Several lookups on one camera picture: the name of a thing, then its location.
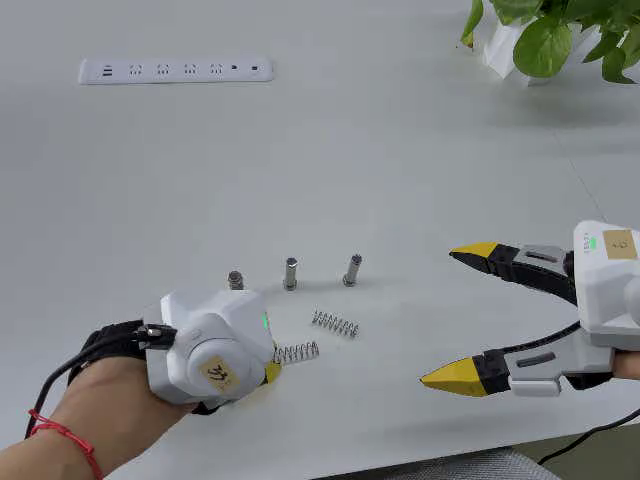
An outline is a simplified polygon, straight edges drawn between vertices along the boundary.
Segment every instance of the wrist strap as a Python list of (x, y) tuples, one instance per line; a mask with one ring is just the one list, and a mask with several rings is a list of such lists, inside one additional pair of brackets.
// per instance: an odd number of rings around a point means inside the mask
[(80, 437), (74, 435), (74, 433), (67, 427), (64, 427), (59, 423), (43, 417), (35, 410), (29, 410), (29, 415), (31, 415), (36, 420), (43, 422), (40, 425), (36, 425), (35, 427), (33, 427), (33, 430), (31, 430), (31, 436), (33, 436), (38, 430), (55, 430), (61, 435), (70, 438), (73, 443), (75, 443), (78, 447), (80, 447), (80, 450), (82, 450), (82, 453), (87, 459), (87, 462), (89, 463), (91, 471), (93, 472), (93, 476), (96, 478), (96, 480), (102, 480), (104, 478), (102, 476), (102, 470), (100, 470), (100, 466), (98, 465), (96, 458), (93, 456), (93, 451), (95, 450), (93, 448), (93, 445), (91, 445), (86, 440), (82, 440)]

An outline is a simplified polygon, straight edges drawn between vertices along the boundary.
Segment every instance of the metal spring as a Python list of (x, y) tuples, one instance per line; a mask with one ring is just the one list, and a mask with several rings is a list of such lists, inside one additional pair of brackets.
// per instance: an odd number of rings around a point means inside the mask
[(337, 333), (338, 335), (344, 335), (346, 337), (355, 338), (358, 335), (359, 326), (356, 323), (349, 322), (343, 318), (339, 318), (337, 315), (331, 315), (330, 313), (321, 312), (316, 310), (313, 313), (313, 325), (320, 325), (327, 330)]
[(300, 343), (298, 345), (276, 346), (273, 361), (282, 365), (311, 360), (320, 355), (316, 342)]

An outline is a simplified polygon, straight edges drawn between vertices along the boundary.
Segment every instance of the screw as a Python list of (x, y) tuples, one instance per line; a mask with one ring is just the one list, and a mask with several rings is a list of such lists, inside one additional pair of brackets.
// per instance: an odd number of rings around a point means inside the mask
[(298, 266), (298, 261), (293, 258), (287, 258), (285, 271), (284, 271), (284, 281), (282, 285), (284, 289), (291, 292), (296, 289), (298, 286), (298, 281), (296, 280), (296, 267)]
[(342, 283), (344, 283), (345, 287), (353, 287), (356, 284), (356, 276), (358, 275), (358, 269), (360, 268), (361, 263), (362, 257), (357, 253), (351, 257), (349, 269), (342, 277)]
[(229, 282), (229, 288), (231, 290), (244, 290), (244, 281), (242, 279), (242, 274), (237, 270), (233, 272), (229, 272), (229, 277), (227, 278)]

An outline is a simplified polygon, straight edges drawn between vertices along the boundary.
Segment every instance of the forearm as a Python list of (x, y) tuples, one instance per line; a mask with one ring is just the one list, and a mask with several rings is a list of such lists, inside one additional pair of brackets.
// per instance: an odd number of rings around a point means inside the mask
[(58, 432), (41, 431), (0, 451), (0, 480), (91, 480), (82, 451)]

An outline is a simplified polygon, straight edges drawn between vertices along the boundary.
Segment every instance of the power strip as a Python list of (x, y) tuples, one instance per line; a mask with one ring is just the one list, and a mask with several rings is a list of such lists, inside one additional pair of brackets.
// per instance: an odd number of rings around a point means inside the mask
[(273, 66), (267, 58), (83, 60), (81, 85), (134, 83), (269, 82)]

